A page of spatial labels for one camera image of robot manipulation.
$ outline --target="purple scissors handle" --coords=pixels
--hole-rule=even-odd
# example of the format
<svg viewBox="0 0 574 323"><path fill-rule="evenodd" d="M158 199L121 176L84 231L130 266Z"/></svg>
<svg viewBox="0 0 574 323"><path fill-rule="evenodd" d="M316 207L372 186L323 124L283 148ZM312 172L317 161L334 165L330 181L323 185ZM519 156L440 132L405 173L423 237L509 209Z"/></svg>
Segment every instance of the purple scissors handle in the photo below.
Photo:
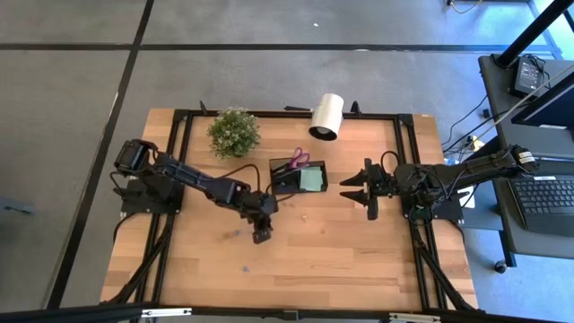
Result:
<svg viewBox="0 0 574 323"><path fill-rule="evenodd" d="M289 168L292 170L299 170L309 166L309 160L311 155L309 153L304 153L301 147L295 148L293 153L293 158L289 161Z"/></svg>

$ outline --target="concrete floor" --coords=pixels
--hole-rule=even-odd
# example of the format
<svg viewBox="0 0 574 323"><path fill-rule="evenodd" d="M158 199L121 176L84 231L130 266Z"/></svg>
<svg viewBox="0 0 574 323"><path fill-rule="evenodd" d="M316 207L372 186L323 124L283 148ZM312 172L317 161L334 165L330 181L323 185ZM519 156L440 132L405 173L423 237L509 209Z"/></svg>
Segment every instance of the concrete floor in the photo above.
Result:
<svg viewBox="0 0 574 323"><path fill-rule="evenodd" d="M0 43L131 43L144 4L2 0ZM537 4L543 10L547 1ZM156 1L143 42L504 45L532 20L528 5L516 3L484 3L459 15L443 0L163 0ZM551 32L565 58L574 59L568 26L558 21ZM199 100L213 109L312 107L323 93L335 92L346 108L357 100L365 111L433 114L446 140L450 125L485 94L477 64L484 54L141 52L64 305L99 300L120 205L107 174L123 141L142 133L149 108L197 109ZM0 196L38 209L33 216L0 217L0 311L42 306L126 58L125 51L0 51ZM479 121L471 116L454 136ZM518 256L518 268L498 275L491 270L502 258L496 232L467 231L466 250L482 309L574 320L574 261Z"/></svg>

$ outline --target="small green plant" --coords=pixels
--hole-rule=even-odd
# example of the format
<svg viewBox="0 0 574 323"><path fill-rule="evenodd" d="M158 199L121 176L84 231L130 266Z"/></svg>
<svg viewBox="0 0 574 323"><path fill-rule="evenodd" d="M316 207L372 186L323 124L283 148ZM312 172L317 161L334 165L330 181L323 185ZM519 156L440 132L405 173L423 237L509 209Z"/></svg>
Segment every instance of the small green plant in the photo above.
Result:
<svg viewBox="0 0 574 323"><path fill-rule="evenodd" d="M207 135L212 138L211 148L215 156L226 159L243 157L257 147L261 136L257 118L243 108L229 108L219 112Z"/></svg>

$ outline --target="wooden tabletop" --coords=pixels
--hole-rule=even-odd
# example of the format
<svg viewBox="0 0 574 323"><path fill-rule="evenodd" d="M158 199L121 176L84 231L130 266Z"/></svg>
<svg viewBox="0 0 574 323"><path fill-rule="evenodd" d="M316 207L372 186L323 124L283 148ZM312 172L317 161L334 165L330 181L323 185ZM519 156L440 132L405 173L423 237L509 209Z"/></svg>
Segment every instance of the wooden tabletop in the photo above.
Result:
<svg viewBox="0 0 574 323"><path fill-rule="evenodd" d="M173 109L152 109L143 139L165 150ZM364 158L378 162L387 150L396 151L391 121L345 120L339 138L323 142L308 133L310 119L260 118L261 144L245 158L223 161L210 153L207 127L213 118L195 117L187 163L211 176L246 163L262 171L261 186L269 183L268 160L289 157L295 147L325 161L328 190L299 194L281 202L272 215L273 237L253 244L253 228L239 214L215 206L203 193L186 188L176 217L161 303L181 306L297 308L332 310L420 310L408 222L399 198L378 200L378 219L367 220L362 205L339 196L342 179L355 175ZM423 163L442 163L435 119L414 116ZM180 145L182 129L178 133ZM404 129L405 148L408 152ZM392 170L396 161L385 158ZM255 172L232 176L257 186ZM137 269L144 253L151 216L126 221L117 235L101 299L115 296ZM433 222L442 269L476 306L474 288L460 232L451 223ZM145 299L151 299L150 275ZM436 306L432 275L427 270L431 305Z"/></svg>

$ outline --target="green sticky note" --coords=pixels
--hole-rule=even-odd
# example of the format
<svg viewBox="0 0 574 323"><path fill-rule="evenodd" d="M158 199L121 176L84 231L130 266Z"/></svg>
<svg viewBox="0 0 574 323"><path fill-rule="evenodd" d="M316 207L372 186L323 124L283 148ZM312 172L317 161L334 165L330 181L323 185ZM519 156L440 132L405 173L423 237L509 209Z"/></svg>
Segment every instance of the green sticky note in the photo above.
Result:
<svg viewBox="0 0 574 323"><path fill-rule="evenodd" d="M320 167L307 167L301 172L301 183L299 188L311 192L320 192L323 186L323 172Z"/></svg>

